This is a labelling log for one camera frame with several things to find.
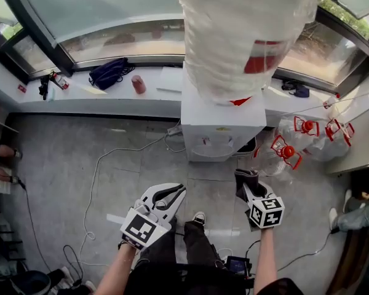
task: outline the window frame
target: window frame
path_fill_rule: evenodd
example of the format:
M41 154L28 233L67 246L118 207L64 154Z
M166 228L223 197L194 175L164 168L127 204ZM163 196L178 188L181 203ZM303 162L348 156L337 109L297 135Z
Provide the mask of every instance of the window frame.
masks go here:
M96 66L103 65L113 59L121 58L122 56L102 58L95 60L87 60L83 62L74 62L69 53L60 45L55 42L54 37L49 33L43 22L39 19L28 0L6 0L12 12L22 25L23 29L19 31L13 38L8 40L0 48L1 60L7 68L14 74L19 73L14 69L14 61L8 56L8 51L15 41L19 41L21 37L26 34L38 45L38 47L46 54L46 56L55 64L56 68L53 70L62 73L65 76L71 76L77 71L88 71ZM296 71L277 68L273 77L282 80L298 80L303 82L305 85L323 90L329 93L339 93L341 96L345 96L351 90L359 85L369 75L369 41L362 37L349 25L345 24L338 17L329 13L327 10L317 7L317 13L315 20L331 30L337 32L342 37L350 40L355 46L366 55L365 59L362 60L352 71L345 77L345 79L338 85L331 84L322 79L312 77L306 74L302 74ZM135 66L182 66L184 55L135 55L127 56L130 63ZM36 73L28 75L28 81L38 79L51 72L52 69L38 71Z

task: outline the concrete floor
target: concrete floor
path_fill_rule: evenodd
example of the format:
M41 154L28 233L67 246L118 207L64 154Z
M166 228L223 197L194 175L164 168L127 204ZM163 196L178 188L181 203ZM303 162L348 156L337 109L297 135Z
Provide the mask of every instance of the concrete floor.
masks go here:
M37 237L42 253L52 269L68 266L63 245L78 253L85 237L83 217L90 198L90 185L99 156L114 148L140 148L165 134L174 122L105 119L70 116L17 116L12 126L20 130L13 145L23 159L17 168L25 180ZM183 148L182 137L169 138L174 149ZM166 182L187 186L188 193L178 210L179 225L203 210L207 215L207 235L217 249L231 248L235 256L245 256L259 239L250 232L244 211L246 204L235 197L235 168L250 168L247 159L224 163L188 163L186 153L167 150L163 141L141 152L115 151L101 160L93 202L86 227L96 239L87 240L82 260L110 264L121 240L119 226L106 215L126 216L128 208L147 187ZM262 178L280 195L286 207L283 223L274 229L277 266L322 247L329 233L328 211L341 208L347 178L325 176L322 165L304 161L298 171L278 178ZM38 254L24 191L12 187L2 196L2 210L24 242L30 269L46 272ZM177 236L177 261L186 261L181 236ZM323 294L338 265L346 235L330 236L325 249L316 256L302 258L279 272L290 277L304 294ZM229 254L221 251L222 256ZM248 253L253 272L258 245ZM84 265L85 279L96 285L106 266Z

